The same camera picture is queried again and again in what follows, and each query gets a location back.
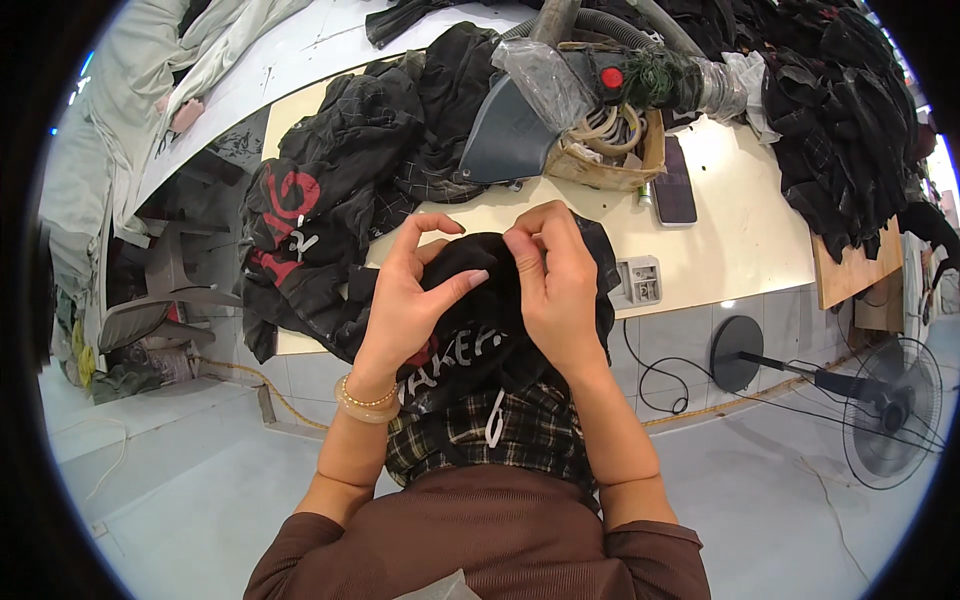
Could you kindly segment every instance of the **white drawstring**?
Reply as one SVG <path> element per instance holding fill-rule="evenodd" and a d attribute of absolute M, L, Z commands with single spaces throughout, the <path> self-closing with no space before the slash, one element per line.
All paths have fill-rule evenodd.
<path fill-rule="evenodd" d="M 500 408 L 500 402 L 503 401 L 503 388 L 496 395 L 496 402 L 493 403 L 493 410 L 487 419 L 487 430 L 484 431 L 484 437 L 487 438 L 487 445 L 490 448 L 496 448 L 496 443 L 500 441 L 500 434 L 503 433 L 503 409 Z M 496 430 L 493 431 L 493 418 L 499 417 L 496 422 Z"/>

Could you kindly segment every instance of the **hand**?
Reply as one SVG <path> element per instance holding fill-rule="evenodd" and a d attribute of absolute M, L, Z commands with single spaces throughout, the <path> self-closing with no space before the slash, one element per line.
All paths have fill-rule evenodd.
<path fill-rule="evenodd" d="M 358 400 L 370 401 L 389 393 L 396 370 L 423 348 L 446 309 L 490 277 L 482 270 L 463 271 L 424 292 L 420 287 L 423 266 L 449 241 L 436 240 L 419 248 L 417 244 L 422 233 L 436 229 L 465 232 L 463 226 L 439 212 L 411 215 L 380 267 L 367 333 L 348 379 L 348 393 Z"/>
<path fill-rule="evenodd" d="M 527 333 L 567 380 L 607 366 L 597 338 L 597 266 L 566 204 L 541 204 L 503 234 L 520 273 L 520 305 Z M 546 272 L 540 248 L 546 250 Z"/>

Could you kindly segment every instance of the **plaid shirt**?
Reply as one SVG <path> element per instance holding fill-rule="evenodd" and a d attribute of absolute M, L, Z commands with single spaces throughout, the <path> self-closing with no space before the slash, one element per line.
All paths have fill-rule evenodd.
<path fill-rule="evenodd" d="M 573 403 L 542 383 L 519 394 L 504 394 L 500 403 L 503 431 L 496 448 L 490 448 L 485 431 L 497 392 L 467 396 L 428 415 L 401 412 L 390 423 L 387 442 L 386 467 L 394 481 L 406 487 L 427 471 L 456 466 L 431 434 L 430 420 L 438 420 L 440 431 L 445 431 L 456 452 L 470 465 L 540 471 L 592 496 L 596 480 Z"/>

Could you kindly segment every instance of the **fingernail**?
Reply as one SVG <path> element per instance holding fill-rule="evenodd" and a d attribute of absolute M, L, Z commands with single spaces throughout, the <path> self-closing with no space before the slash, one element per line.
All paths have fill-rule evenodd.
<path fill-rule="evenodd" d="M 476 286 L 480 285 L 484 281 L 490 278 L 490 273 L 486 269 L 482 271 L 477 271 L 467 279 L 467 283 L 470 284 L 470 289 L 472 290 Z"/>

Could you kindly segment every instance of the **smartphone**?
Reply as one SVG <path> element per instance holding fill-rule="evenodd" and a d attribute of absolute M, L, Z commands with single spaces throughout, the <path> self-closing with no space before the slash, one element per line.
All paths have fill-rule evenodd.
<path fill-rule="evenodd" d="M 657 176 L 651 186 L 657 217 L 664 227 L 689 227 L 697 222 L 697 205 L 693 203 L 693 187 L 686 171 L 684 149 L 676 137 L 668 135 L 665 142 L 666 173 Z"/>

